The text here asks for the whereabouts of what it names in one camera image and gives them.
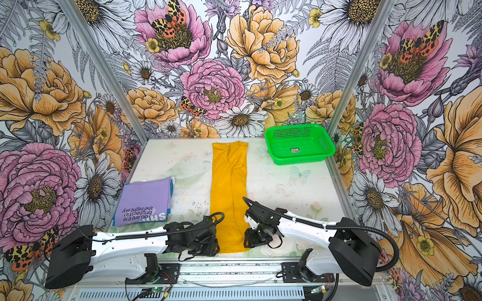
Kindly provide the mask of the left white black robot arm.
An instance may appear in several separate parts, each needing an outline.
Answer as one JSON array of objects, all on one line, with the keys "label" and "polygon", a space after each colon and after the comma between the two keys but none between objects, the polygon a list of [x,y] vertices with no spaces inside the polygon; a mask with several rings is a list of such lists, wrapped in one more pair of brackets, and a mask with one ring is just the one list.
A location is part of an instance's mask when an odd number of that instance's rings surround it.
[{"label": "left white black robot arm", "polygon": [[212,218],[123,235],[82,226],[54,244],[45,287],[66,288],[87,278],[113,277],[133,285],[153,283],[161,274],[158,255],[183,252],[192,257],[213,257],[220,252]]}]

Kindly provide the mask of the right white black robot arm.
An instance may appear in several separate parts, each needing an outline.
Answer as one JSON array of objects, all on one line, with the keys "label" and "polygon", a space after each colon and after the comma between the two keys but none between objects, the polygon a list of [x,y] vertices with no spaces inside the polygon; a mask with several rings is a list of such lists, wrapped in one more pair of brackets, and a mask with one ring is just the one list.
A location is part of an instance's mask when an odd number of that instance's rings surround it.
[{"label": "right white black robot arm", "polygon": [[282,208],[270,209],[244,198],[248,206],[244,246],[268,246],[274,237],[293,238],[310,244],[293,266],[285,269],[290,277],[314,282],[325,274],[344,274],[355,283],[371,286],[381,255],[381,248],[353,220],[321,222],[304,219]]}]

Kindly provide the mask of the yellow t-shirt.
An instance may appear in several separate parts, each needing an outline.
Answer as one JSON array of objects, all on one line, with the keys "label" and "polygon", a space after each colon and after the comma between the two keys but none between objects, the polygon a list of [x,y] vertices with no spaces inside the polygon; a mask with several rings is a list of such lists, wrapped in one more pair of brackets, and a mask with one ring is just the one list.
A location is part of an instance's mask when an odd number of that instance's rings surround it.
[{"label": "yellow t-shirt", "polygon": [[222,212],[223,221],[217,226],[217,240],[221,254],[241,253],[249,224],[244,220],[248,206],[247,149],[245,142],[214,143],[210,212]]}]

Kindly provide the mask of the right aluminium corner post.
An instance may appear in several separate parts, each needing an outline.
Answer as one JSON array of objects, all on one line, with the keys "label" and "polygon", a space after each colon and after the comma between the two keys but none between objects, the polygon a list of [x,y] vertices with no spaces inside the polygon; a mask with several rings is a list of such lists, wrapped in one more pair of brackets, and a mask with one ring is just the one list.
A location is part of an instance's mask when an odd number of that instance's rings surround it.
[{"label": "right aluminium corner post", "polygon": [[368,36],[360,47],[360,52],[356,58],[355,64],[351,69],[350,75],[340,96],[340,101],[335,109],[333,116],[328,124],[327,133],[333,136],[338,124],[341,121],[345,109],[350,103],[350,98],[355,89],[356,83],[362,74],[364,66],[374,50],[375,44],[382,34],[384,26],[389,19],[390,13],[395,5],[394,0],[381,1],[377,13],[375,14]]}]

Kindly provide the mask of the left aluminium corner post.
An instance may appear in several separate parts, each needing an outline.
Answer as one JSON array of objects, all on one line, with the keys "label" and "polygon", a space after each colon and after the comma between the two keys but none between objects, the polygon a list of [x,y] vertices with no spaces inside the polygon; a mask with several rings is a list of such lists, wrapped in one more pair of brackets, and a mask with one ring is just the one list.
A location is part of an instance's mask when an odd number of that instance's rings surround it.
[{"label": "left aluminium corner post", "polygon": [[142,145],[146,145],[149,137],[146,135],[142,124],[138,117],[135,115],[134,110],[126,97],[124,90],[114,75],[106,57],[104,56],[101,47],[97,43],[97,39],[90,32],[89,26],[84,20],[79,8],[75,1],[60,1],[59,6],[65,13],[66,18],[70,21],[72,28],[76,32],[82,45],[91,56],[93,62],[97,65],[103,79],[106,81],[111,93],[117,101],[125,116],[127,117],[131,127],[135,131]]}]

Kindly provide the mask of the folded purple t-shirt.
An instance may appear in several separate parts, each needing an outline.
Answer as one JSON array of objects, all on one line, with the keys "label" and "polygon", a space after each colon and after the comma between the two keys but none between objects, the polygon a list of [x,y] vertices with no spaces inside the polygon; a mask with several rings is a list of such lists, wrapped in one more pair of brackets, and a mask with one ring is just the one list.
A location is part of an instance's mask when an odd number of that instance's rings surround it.
[{"label": "folded purple t-shirt", "polygon": [[145,222],[164,222],[171,213],[175,180],[172,177],[126,184],[112,225],[123,227]]}]

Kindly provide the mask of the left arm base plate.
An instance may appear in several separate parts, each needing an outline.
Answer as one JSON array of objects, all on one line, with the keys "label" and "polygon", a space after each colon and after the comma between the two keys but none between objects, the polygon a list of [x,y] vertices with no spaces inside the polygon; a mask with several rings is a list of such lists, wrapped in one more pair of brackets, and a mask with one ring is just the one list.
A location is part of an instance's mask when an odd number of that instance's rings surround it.
[{"label": "left arm base plate", "polygon": [[127,285],[168,285],[177,284],[181,265],[178,263],[161,263],[154,272],[145,272],[135,279],[126,278]]}]

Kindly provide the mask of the aluminium front rail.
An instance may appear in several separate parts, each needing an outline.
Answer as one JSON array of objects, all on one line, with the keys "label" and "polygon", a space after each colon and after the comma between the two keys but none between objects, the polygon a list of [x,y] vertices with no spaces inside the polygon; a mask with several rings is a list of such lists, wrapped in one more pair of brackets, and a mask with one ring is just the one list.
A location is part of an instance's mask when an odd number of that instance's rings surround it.
[{"label": "aluminium front rail", "polygon": [[[185,262],[167,258],[161,263],[178,263],[181,265],[177,285],[207,285],[209,287],[226,287],[229,285],[262,285],[284,283],[276,274],[281,271],[282,262],[295,262],[300,265],[300,257],[286,258],[202,258]],[[145,271],[146,259],[121,258],[111,260],[95,267],[74,284],[65,288],[95,287],[103,288],[113,285],[124,285],[126,278],[135,279]]]}]

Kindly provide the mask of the green plastic basket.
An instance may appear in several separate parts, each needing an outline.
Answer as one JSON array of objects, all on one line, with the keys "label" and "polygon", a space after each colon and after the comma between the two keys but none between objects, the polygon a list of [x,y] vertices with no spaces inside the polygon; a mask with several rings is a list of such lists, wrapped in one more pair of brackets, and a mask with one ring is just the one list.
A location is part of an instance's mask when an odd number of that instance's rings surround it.
[{"label": "green plastic basket", "polygon": [[264,137],[269,155],[279,166],[320,162],[336,151],[327,131],[318,124],[271,127]]}]

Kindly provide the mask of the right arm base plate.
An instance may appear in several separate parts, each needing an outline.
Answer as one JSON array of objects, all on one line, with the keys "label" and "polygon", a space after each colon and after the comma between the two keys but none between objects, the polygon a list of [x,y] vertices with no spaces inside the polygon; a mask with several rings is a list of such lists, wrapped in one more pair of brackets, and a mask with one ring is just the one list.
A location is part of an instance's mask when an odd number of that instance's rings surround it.
[{"label": "right arm base plate", "polygon": [[315,275],[308,268],[295,262],[282,262],[281,271],[276,274],[284,283],[327,283],[335,282],[334,274]]}]

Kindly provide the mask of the aluminium corner post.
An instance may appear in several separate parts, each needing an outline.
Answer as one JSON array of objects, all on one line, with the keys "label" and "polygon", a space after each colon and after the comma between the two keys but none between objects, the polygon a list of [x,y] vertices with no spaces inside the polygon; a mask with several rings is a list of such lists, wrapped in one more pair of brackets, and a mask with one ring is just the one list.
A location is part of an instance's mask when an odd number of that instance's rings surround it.
[{"label": "aluminium corner post", "polygon": [[65,13],[66,18],[70,21],[72,28],[76,32],[82,45],[91,56],[93,62],[97,65],[103,79],[106,81],[111,93],[117,101],[125,116],[127,117],[131,127],[135,131],[142,145],[146,145],[149,137],[146,135],[142,124],[138,117],[135,115],[134,110],[126,97],[124,90],[114,75],[106,57],[104,56],[101,47],[97,43],[97,39],[90,32],[89,26],[84,20],[79,8],[75,1],[60,1],[59,6]]},{"label": "aluminium corner post", "polygon": [[360,52],[356,58],[355,64],[351,69],[350,75],[340,96],[340,101],[335,109],[333,116],[328,124],[327,133],[333,136],[338,124],[341,121],[345,109],[350,103],[350,98],[355,89],[356,83],[362,74],[364,66],[374,50],[375,44],[382,34],[384,26],[389,19],[390,13],[395,5],[394,0],[381,1],[377,13],[375,14],[368,36],[360,47]]}]

